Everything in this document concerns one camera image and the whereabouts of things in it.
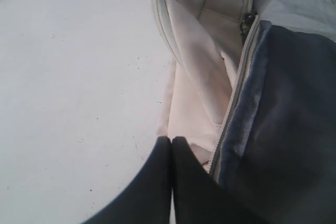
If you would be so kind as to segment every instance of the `white table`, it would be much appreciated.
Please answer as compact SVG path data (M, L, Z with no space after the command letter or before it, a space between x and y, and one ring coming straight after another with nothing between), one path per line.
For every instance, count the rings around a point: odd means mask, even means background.
M0 223L112 200L154 145L169 54L149 0L0 0Z

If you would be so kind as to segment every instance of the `black object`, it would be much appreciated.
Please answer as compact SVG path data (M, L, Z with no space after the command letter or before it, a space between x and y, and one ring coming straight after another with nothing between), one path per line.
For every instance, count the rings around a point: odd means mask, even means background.
M184 137L173 140L172 150L176 224L267 223L211 179Z
M84 224L168 224L171 206L171 141L159 137L131 184Z

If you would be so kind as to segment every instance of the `zipper pull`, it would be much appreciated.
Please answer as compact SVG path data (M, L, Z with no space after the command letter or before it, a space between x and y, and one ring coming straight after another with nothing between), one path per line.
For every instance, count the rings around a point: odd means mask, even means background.
M245 43L247 35L250 32L251 26L255 19L255 13L247 13L244 20L240 23L240 35L242 36L243 44Z

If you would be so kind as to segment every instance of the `bag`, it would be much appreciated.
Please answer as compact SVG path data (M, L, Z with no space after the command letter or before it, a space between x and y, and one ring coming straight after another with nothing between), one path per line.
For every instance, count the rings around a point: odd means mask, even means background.
M173 55L157 134L270 223L334 223L336 0L151 1Z

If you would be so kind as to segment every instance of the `white fabric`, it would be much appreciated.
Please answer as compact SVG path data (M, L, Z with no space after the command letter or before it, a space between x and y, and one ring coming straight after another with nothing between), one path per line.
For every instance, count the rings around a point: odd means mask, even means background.
M256 0L261 19L336 40L335 0Z

